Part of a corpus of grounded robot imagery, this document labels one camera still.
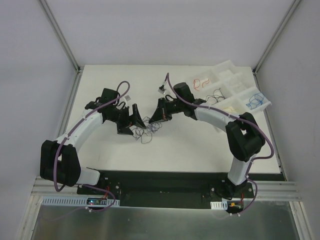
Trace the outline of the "white foam compartment tray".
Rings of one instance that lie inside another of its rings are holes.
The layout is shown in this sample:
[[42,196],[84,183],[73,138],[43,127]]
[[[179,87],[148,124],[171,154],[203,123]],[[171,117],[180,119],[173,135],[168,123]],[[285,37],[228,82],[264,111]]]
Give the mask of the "white foam compartment tray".
[[231,60],[206,66],[185,79],[196,99],[230,114],[263,112],[272,103],[257,88],[252,68]]

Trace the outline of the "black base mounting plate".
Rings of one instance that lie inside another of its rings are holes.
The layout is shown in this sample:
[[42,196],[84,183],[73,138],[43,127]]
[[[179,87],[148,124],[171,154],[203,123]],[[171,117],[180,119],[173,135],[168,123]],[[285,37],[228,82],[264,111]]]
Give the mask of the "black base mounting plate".
[[102,170],[95,189],[77,188],[79,195],[99,196],[108,190],[122,207],[209,209],[221,200],[251,200],[253,186],[233,187],[223,172],[163,172]]

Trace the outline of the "left aluminium frame post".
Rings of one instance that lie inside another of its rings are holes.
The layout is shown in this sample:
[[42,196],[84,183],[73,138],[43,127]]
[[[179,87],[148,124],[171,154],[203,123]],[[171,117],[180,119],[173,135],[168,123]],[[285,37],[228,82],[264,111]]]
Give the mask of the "left aluminium frame post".
[[68,60],[70,61],[72,67],[74,68],[74,70],[77,73],[80,73],[82,68],[79,65],[78,61],[76,60],[55,16],[54,13],[52,12],[50,5],[48,4],[47,0],[38,0],[37,1],[45,15],[45,17],[47,18],[58,42],[60,43],[60,46],[62,47],[64,53],[66,54]]

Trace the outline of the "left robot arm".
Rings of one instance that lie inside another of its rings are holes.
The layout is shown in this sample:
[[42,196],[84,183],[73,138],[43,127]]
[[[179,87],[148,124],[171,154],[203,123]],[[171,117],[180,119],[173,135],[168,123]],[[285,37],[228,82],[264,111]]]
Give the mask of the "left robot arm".
[[118,107],[120,93],[104,88],[100,97],[90,101],[78,122],[69,131],[55,140],[43,142],[40,150],[40,177],[56,184],[72,187],[88,185],[90,191],[99,195],[105,191],[106,183],[100,172],[82,167],[78,152],[89,136],[104,122],[116,124],[119,135],[133,135],[132,126],[145,128],[137,104]]

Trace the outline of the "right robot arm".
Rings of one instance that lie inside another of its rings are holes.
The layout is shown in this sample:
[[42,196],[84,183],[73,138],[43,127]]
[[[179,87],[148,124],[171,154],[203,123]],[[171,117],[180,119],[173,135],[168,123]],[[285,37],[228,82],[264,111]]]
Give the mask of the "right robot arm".
[[176,98],[159,98],[149,123],[167,122],[172,119],[173,114],[183,113],[186,117],[208,123],[225,132],[233,160],[225,182],[217,187],[215,192],[219,197],[228,200],[237,197],[247,183],[246,175],[250,161],[266,143],[265,137],[254,127],[257,124],[255,118],[249,112],[232,118],[221,110],[209,109],[205,100],[194,98],[185,82],[177,83],[173,89]]

